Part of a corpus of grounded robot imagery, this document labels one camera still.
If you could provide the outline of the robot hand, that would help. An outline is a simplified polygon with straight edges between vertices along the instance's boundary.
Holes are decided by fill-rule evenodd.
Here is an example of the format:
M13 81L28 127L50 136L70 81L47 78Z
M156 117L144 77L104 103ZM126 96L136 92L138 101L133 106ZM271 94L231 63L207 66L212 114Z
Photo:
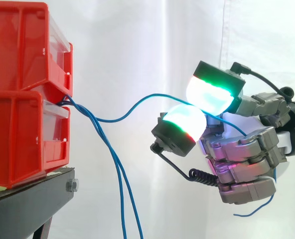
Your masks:
M277 133L290 121L290 87L243 94L250 68L233 63L221 70L200 61L186 89L187 103L160 114L151 151L185 157L199 145L211 172L190 169L184 178L217 187L224 203L245 204L276 192L276 167L291 151L290 135Z

